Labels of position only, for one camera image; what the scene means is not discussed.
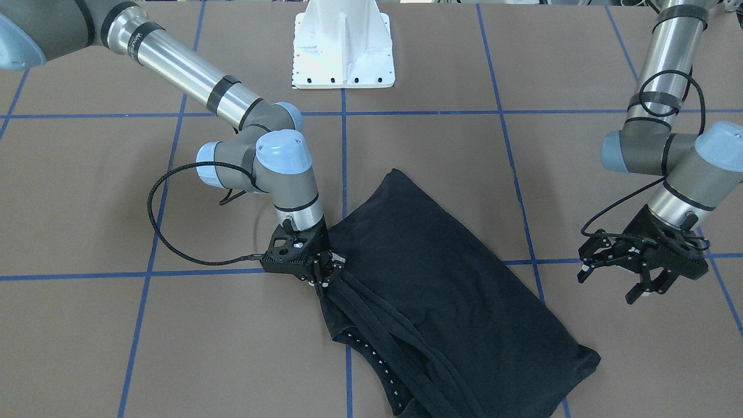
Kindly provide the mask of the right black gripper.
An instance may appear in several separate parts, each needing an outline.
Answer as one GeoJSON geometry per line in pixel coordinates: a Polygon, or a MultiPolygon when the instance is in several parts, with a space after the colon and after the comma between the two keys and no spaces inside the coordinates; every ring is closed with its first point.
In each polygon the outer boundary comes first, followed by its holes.
{"type": "Polygon", "coordinates": [[[310,283],[316,295],[324,297],[324,288],[339,277],[345,269],[346,259],[332,249],[325,224],[318,224],[305,231],[311,231],[314,235],[313,263],[308,277],[296,278],[310,283]]]}

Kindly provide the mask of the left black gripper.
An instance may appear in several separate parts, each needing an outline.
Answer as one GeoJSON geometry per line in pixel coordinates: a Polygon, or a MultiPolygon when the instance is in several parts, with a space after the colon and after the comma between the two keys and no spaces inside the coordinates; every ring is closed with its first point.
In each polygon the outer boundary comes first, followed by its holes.
{"type": "Polygon", "coordinates": [[[650,265],[645,264],[640,259],[641,238],[631,233],[641,226],[650,225],[691,231],[692,226],[698,220],[696,213],[689,211],[682,216],[680,226],[671,225],[657,217],[648,206],[643,206],[623,233],[610,235],[604,229],[599,229],[592,233],[586,242],[579,247],[579,258],[583,262],[583,266],[578,273],[578,282],[581,284],[586,282],[589,275],[597,268],[618,265],[630,272],[640,274],[640,282],[635,284],[626,294],[627,304],[634,304],[645,293],[665,294],[671,285],[676,282],[677,273],[661,268],[658,277],[651,279],[650,265]]]}

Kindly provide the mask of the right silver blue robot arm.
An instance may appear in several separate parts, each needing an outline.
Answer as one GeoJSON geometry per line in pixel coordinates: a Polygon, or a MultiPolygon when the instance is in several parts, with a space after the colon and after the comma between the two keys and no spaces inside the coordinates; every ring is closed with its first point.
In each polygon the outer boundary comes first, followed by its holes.
{"type": "Polygon", "coordinates": [[[3,1],[2,68],[24,71],[90,46],[102,46],[151,69],[236,132],[229,141],[202,146],[194,163],[164,174],[151,188],[147,212],[162,243],[167,241],[152,209],[154,194],[169,177],[194,168],[212,187],[268,193],[278,217],[262,254],[225,260],[257,260],[269,273],[287,273],[311,284],[319,297],[345,269],[331,247],[302,134],[301,112],[286,102],[268,103],[236,77],[179,42],[133,1],[3,1]]]}

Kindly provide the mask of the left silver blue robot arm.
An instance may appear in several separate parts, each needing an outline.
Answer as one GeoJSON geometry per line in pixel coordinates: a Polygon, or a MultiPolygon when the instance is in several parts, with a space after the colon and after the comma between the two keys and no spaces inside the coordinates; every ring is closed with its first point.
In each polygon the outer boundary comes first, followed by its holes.
{"type": "Polygon", "coordinates": [[[605,168],[657,175],[657,190],[621,233],[582,229],[583,283],[617,265],[639,275],[625,299],[665,294],[679,277],[708,272],[709,240],[697,228],[741,183],[741,126],[706,127],[704,94],[692,78],[694,56],[714,1],[661,1],[643,69],[623,128],[606,135],[605,168]]]}

